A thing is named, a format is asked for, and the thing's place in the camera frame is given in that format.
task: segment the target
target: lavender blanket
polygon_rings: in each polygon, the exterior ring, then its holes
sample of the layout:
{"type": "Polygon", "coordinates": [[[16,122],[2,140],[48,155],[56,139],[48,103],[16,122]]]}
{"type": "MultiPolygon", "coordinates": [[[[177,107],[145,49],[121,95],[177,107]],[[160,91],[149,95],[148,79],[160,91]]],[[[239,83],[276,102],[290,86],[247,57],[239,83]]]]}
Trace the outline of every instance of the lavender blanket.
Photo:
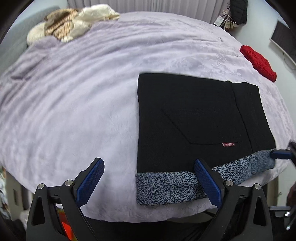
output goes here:
{"type": "MultiPolygon", "coordinates": [[[[141,72],[169,72],[257,85],[277,148],[285,148],[295,131],[284,101],[240,47],[214,25],[158,12],[98,22],[69,43],[45,37],[0,78],[0,164],[34,192],[39,183],[61,185],[102,158],[105,172],[82,207],[95,219],[145,222],[202,212],[211,207],[208,199],[136,203],[137,79],[141,72]]],[[[243,185],[265,184],[287,163],[277,160],[243,185]]]]}

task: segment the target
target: cable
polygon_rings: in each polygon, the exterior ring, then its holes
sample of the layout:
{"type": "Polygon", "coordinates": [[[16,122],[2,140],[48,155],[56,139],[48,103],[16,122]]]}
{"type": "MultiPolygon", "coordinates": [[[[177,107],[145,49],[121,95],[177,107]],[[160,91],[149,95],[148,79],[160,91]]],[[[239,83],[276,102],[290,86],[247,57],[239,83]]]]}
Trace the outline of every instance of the cable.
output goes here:
{"type": "Polygon", "coordinates": [[[285,54],[284,54],[284,52],[283,52],[283,56],[284,56],[284,61],[285,61],[286,65],[287,65],[291,70],[296,70],[296,69],[292,69],[292,68],[287,64],[286,59],[285,59],[285,54]]]}

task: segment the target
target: red knit hat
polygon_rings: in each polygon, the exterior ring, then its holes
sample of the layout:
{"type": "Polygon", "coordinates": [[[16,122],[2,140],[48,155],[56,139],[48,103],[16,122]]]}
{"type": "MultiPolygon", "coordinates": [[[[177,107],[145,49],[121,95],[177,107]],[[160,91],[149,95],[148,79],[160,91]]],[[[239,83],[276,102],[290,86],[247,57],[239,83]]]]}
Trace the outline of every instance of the red knit hat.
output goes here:
{"type": "Polygon", "coordinates": [[[240,52],[252,63],[254,69],[256,69],[261,75],[272,82],[276,81],[276,72],[272,70],[266,58],[247,45],[243,45],[240,52]]]}

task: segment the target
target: speckled blue knit fabric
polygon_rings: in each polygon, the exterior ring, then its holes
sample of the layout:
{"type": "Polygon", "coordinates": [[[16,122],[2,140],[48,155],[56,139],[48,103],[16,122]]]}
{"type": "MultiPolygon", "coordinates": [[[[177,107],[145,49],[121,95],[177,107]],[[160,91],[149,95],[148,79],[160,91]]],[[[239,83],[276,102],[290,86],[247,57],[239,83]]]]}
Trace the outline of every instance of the speckled blue knit fabric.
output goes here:
{"type": "MultiPolygon", "coordinates": [[[[224,180],[240,184],[246,179],[274,168],[272,150],[258,151],[239,160],[212,168],[224,180]]],[[[207,197],[193,172],[145,172],[136,175],[137,203],[156,205],[187,202],[207,197]]]]}

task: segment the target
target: hanging clothes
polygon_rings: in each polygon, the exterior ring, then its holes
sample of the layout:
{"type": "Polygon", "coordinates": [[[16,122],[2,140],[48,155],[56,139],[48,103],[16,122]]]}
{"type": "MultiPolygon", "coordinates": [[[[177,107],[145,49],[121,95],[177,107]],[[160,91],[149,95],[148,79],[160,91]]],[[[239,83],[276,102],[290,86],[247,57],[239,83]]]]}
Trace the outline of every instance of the hanging clothes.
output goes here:
{"type": "Polygon", "coordinates": [[[0,165],[0,215],[5,219],[11,219],[10,209],[6,193],[6,170],[0,165]]]}
{"type": "Polygon", "coordinates": [[[248,13],[248,0],[230,0],[230,13],[231,17],[235,20],[236,24],[247,23],[248,13]]]}

